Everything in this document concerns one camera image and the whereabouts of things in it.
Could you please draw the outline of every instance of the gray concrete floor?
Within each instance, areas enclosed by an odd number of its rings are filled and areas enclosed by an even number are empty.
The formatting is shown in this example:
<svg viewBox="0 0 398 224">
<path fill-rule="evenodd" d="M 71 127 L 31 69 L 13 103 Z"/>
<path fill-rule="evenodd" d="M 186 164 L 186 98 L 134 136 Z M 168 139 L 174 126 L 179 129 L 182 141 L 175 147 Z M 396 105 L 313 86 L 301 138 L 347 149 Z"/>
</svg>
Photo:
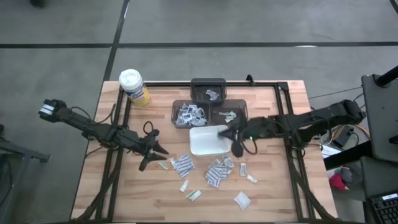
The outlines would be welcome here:
<svg viewBox="0 0 398 224">
<path fill-rule="evenodd" d="M 0 44 L 112 43 L 123 0 L 0 0 Z M 388 1 L 132 0 L 121 42 L 396 41 L 398 15 Z M 0 123 L 6 138 L 49 153 L 33 162 L 13 223 L 69 218 L 87 141 L 65 124 L 37 114 L 46 98 L 63 99 L 94 115 L 110 49 L 0 49 Z M 396 66 L 398 47 L 266 47 L 119 49 L 110 80 L 126 68 L 146 80 L 223 77 L 305 80 L 314 108 L 353 99 L 361 75 Z M 361 221 L 359 201 L 335 194 L 339 216 Z"/>
</svg>

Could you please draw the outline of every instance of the yellow label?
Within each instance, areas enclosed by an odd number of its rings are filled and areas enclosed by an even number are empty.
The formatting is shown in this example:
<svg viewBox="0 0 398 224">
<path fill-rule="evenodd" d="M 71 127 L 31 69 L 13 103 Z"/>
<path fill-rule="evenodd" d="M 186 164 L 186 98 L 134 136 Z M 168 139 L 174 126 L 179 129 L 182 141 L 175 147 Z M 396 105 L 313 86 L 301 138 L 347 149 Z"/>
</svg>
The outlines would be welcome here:
<svg viewBox="0 0 398 224">
<path fill-rule="evenodd" d="M 146 86 L 143 87 L 142 93 L 141 96 L 137 97 L 129 96 L 134 106 L 144 106 L 149 102 L 150 95 Z"/>
</svg>

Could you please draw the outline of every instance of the white container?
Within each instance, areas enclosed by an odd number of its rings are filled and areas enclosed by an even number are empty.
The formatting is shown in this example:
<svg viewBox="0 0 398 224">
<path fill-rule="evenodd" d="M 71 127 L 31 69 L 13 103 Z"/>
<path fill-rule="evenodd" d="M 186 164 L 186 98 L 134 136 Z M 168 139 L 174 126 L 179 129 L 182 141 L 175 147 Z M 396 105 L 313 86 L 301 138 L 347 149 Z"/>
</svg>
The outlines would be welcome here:
<svg viewBox="0 0 398 224">
<path fill-rule="evenodd" d="M 133 105 L 144 106 L 149 102 L 148 89 L 137 70 L 127 69 L 123 71 L 119 76 L 119 83 Z"/>
<path fill-rule="evenodd" d="M 195 156 L 218 156 L 231 150 L 232 141 L 219 138 L 218 133 L 228 129 L 225 125 L 191 128 L 189 143 Z"/>
</svg>

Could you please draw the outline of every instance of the red object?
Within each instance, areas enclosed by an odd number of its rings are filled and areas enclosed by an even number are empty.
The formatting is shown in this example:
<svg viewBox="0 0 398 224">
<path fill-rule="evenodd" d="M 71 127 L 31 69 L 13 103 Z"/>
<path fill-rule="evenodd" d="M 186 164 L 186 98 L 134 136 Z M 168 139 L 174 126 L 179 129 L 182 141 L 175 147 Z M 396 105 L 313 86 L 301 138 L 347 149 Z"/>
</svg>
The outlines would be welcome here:
<svg viewBox="0 0 398 224">
<path fill-rule="evenodd" d="M 346 190 L 340 174 L 334 174 L 332 177 L 330 177 L 329 183 L 332 187 L 336 187 L 337 189 L 340 189 L 342 191 Z"/>
</svg>

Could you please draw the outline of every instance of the wooden table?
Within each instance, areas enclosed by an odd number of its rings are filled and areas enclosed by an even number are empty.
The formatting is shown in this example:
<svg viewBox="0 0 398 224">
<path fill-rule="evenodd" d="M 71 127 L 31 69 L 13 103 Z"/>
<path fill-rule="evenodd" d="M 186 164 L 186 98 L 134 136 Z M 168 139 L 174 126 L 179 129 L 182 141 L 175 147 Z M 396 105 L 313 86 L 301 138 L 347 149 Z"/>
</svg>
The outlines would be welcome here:
<svg viewBox="0 0 398 224">
<path fill-rule="evenodd" d="M 294 113 L 310 111 L 303 81 L 287 81 Z M 116 102 L 119 82 L 105 82 L 99 99 L 96 120 L 104 119 Z M 171 105 L 174 100 L 189 100 L 187 87 L 151 87 L 151 101 L 145 107 L 131 108 L 129 127 L 144 136 L 142 127 L 148 120 L 160 130 L 158 140 L 169 151 L 170 157 L 178 159 L 189 154 L 195 170 L 185 178 L 189 180 L 186 192 L 179 191 L 183 180 L 175 170 L 163 170 L 157 162 L 151 162 L 144 172 L 138 170 L 141 156 L 133 153 L 123 156 L 114 222 L 289 222 L 297 221 L 290 176 L 287 168 L 282 139 L 263 139 L 257 142 L 258 155 L 244 153 L 235 158 L 235 167 L 227 180 L 222 180 L 218 189 L 207 184 L 205 174 L 208 166 L 221 157 L 195 157 L 190 154 L 189 129 L 177 129 L 170 122 Z M 277 114 L 275 91 L 271 87 L 228 87 L 228 99 L 244 99 L 249 117 Z M 285 100 L 284 111 L 287 111 Z M 91 142 L 88 152 L 99 146 Z M 337 217 L 325 165 L 319 147 L 306 149 L 305 166 L 310 188 L 330 214 Z M 98 193 L 103 175 L 106 150 L 90 155 L 84 163 L 76 195 L 72 217 L 79 216 Z M 245 162 L 248 173 L 258 180 L 253 184 L 239 176 L 239 163 Z M 192 190 L 203 194 L 194 202 L 185 198 Z M 242 211 L 234 202 L 243 191 L 251 204 Z M 303 209 L 305 200 L 300 194 Z M 107 203 L 104 206 L 106 215 Z"/>
</svg>

